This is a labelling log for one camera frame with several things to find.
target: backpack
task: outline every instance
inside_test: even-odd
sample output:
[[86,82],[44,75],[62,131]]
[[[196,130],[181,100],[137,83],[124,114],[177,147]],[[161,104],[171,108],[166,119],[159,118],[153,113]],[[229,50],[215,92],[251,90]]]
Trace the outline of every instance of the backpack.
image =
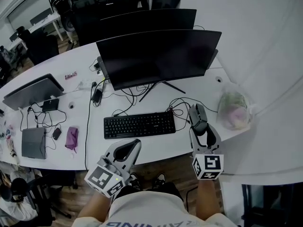
[[53,0],[52,7],[59,15],[69,12],[72,8],[71,0]]

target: plastic bag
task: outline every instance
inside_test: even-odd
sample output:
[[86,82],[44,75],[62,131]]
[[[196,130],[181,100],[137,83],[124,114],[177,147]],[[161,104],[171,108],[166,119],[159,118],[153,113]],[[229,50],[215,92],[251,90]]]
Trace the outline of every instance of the plastic bag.
[[217,121],[229,130],[242,130],[252,122],[253,105],[243,89],[228,83],[223,89],[219,102]]

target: monitor stand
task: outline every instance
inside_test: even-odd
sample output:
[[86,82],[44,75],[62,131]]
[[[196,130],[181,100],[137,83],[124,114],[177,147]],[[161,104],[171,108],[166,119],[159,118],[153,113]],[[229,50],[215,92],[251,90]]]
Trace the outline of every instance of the monitor stand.
[[[177,91],[179,91],[179,92],[185,94],[184,91],[182,91],[181,89],[179,89],[179,88],[177,88],[177,87],[175,87],[175,86],[169,84],[169,83],[166,82],[166,81],[163,81],[162,83],[165,84],[166,86],[172,87],[173,89],[176,89]],[[139,100],[139,102],[141,102],[141,101],[145,98],[145,96],[146,96],[152,89],[154,89],[154,87],[155,87],[156,85],[157,85],[157,83],[154,83],[154,84],[151,86],[151,88],[148,89],[147,92],[143,95],[143,97]]]

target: power strip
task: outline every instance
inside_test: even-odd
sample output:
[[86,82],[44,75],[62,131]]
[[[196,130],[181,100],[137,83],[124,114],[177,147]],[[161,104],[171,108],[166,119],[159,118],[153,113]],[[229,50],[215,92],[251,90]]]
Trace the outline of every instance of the power strip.
[[[89,78],[89,79],[83,79],[79,86],[78,86],[78,89],[79,90],[91,90],[91,85],[93,82],[96,82],[97,84],[99,84],[99,82],[103,81],[104,80],[104,77],[99,77],[98,79],[96,78]],[[103,87],[103,83],[101,83],[98,88],[99,89],[102,89]]]

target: white desk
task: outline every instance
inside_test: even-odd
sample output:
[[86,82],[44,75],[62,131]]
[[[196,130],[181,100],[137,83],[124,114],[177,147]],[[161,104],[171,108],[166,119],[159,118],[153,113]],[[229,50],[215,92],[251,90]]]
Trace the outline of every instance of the white desk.
[[[21,156],[21,137],[20,122],[21,113],[18,111],[12,111],[8,107],[4,107],[3,103],[0,103],[0,108],[5,109],[6,115],[0,119],[0,122],[6,121],[6,124],[12,124],[16,129],[16,135],[14,136],[14,145],[17,155],[20,159],[22,166],[28,166],[33,168],[45,168],[45,169],[58,169],[58,170],[83,170],[84,155],[85,155],[85,136],[86,136],[86,124],[88,117],[89,106],[89,90],[74,91],[80,81],[85,78],[95,77],[97,82],[102,80],[102,77],[97,77],[95,72],[91,72],[88,67],[99,56],[99,51],[95,43],[82,46],[80,48],[68,51],[53,57],[43,63],[25,71],[21,75],[6,84],[0,89],[0,98],[3,98],[6,94],[14,89],[28,83],[29,81],[36,79],[46,73],[52,73],[53,76],[65,89],[66,95],[60,97],[59,109],[66,112],[67,121],[62,123],[62,134],[56,141],[57,149],[46,149],[47,159],[29,159]],[[64,75],[77,71],[78,75],[69,80],[64,79]],[[221,77],[223,83],[216,81],[216,77]],[[186,94],[182,94],[164,84],[159,84],[153,89],[148,96],[141,102],[137,102],[136,106],[132,107],[128,114],[142,114],[163,112],[169,106],[171,100],[177,97],[191,97],[202,101],[211,109],[217,109],[217,105],[220,99],[221,89],[224,82],[229,81],[224,69],[215,59],[211,69],[209,69],[204,77],[197,77],[191,79],[181,79],[172,81],[171,84],[186,91]],[[112,86],[107,84],[103,97],[109,96],[114,92]],[[70,102],[75,103],[73,109],[69,109]],[[102,99],[101,106],[95,108],[91,106],[90,121],[89,121],[89,134],[87,141],[87,163],[88,167],[92,167],[99,159],[99,157],[105,153],[108,147],[117,141],[117,139],[105,140],[103,135],[103,118],[110,117],[112,112],[116,109],[126,109],[129,107],[129,102],[125,97],[119,97],[112,95],[110,98]],[[23,114],[26,118],[27,108],[23,110]],[[53,123],[57,123],[64,119],[64,115],[60,112],[51,112]],[[216,123],[216,113],[206,110],[209,123],[214,126],[222,140],[229,139],[235,135],[242,133],[242,131],[229,131]],[[36,126],[34,122],[34,115],[31,112],[29,117],[29,128]],[[180,129],[184,126],[184,121],[175,118],[176,129]],[[26,127],[26,119],[23,120],[22,128]],[[66,133],[70,126],[76,126],[79,128],[78,136],[78,148],[77,154],[73,151],[65,148]],[[142,141],[142,150],[139,154],[137,164],[148,163],[152,161],[162,160],[170,157],[179,156],[191,152],[190,141],[188,136],[189,125],[185,129],[176,132],[175,134],[150,136],[139,138]],[[2,144],[2,156],[1,161],[14,163],[13,159],[9,156],[8,149],[4,142]],[[46,138],[46,145],[54,147],[51,138]]]
[[[62,35],[61,35],[61,33],[60,33],[59,29],[58,29],[58,26],[55,23],[56,20],[60,20],[60,15],[58,13],[54,12],[53,14],[49,15],[47,18],[42,19],[39,23],[33,25],[29,29],[29,31],[32,33],[32,32],[34,32],[34,31],[36,31],[36,30],[38,30],[38,29],[40,29],[40,28],[42,28],[44,26],[47,26],[48,24],[53,24],[53,26],[55,27],[55,30],[56,30],[58,36],[60,37],[61,41],[63,41],[63,37],[62,37]],[[15,48],[20,43],[22,43],[23,46],[25,48],[27,48],[26,45],[25,45],[25,43],[18,37],[16,40],[14,40],[8,46],[7,49],[10,51],[11,49]]]

